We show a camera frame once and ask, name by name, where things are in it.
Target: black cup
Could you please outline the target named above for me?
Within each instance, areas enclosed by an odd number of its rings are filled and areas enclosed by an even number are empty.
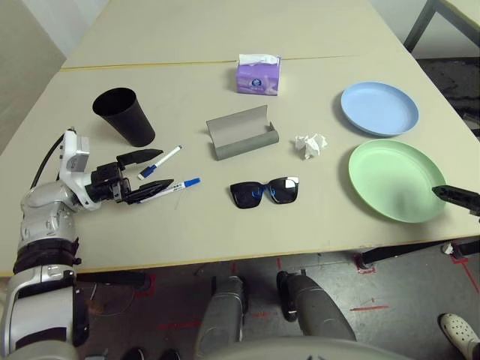
[[[105,91],[95,99],[92,109],[132,146],[147,146],[155,138],[155,132],[137,101],[135,91],[129,88]]]

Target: purple tissue box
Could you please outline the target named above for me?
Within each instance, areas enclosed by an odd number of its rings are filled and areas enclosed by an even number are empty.
[[[278,64],[239,65],[237,92],[243,94],[278,95],[281,59]]]

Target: blue plate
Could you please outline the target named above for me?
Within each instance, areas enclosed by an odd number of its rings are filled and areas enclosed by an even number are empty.
[[[342,94],[342,110],[357,128],[381,137],[413,129],[419,110],[403,91],[382,82],[359,82]]]

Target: black cable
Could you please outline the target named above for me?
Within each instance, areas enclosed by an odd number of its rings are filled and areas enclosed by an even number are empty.
[[[53,152],[55,151],[55,149],[57,149],[57,146],[59,146],[62,141],[63,141],[63,134],[57,139],[57,141],[54,142],[50,150],[46,153],[45,157],[43,158],[43,161],[40,164],[40,167],[38,168],[37,173],[35,174],[35,177],[33,178],[33,182],[31,183],[31,186],[30,186],[31,189],[37,186],[38,179],[42,175],[45,165],[47,165],[47,161],[50,159],[50,156],[52,156]]]

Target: sunglasses lens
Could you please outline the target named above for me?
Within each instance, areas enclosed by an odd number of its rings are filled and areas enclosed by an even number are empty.
[[[262,199],[262,185],[258,183],[243,182],[230,186],[235,204],[240,209],[254,208]]]
[[[299,178],[276,178],[268,183],[272,199],[279,204],[292,203],[299,192]]]

